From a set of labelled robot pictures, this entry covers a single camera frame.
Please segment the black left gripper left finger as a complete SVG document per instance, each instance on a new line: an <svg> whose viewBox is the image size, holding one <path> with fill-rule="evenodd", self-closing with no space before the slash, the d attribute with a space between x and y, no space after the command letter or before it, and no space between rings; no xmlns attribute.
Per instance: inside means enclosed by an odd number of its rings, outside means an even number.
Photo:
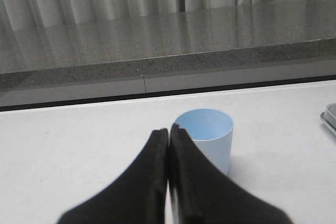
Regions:
<svg viewBox="0 0 336 224"><path fill-rule="evenodd" d="M152 131L131 165L97 195L64 213L59 223L164 223L167 129Z"/></svg>

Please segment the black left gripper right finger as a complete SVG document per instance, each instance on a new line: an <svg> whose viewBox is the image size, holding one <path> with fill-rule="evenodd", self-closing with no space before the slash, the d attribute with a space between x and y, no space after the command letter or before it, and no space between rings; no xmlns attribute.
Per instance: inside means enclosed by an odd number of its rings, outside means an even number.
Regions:
<svg viewBox="0 0 336 224"><path fill-rule="evenodd" d="M284 211L220 172L177 124L170 132L169 161L174 223L291 223Z"/></svg>

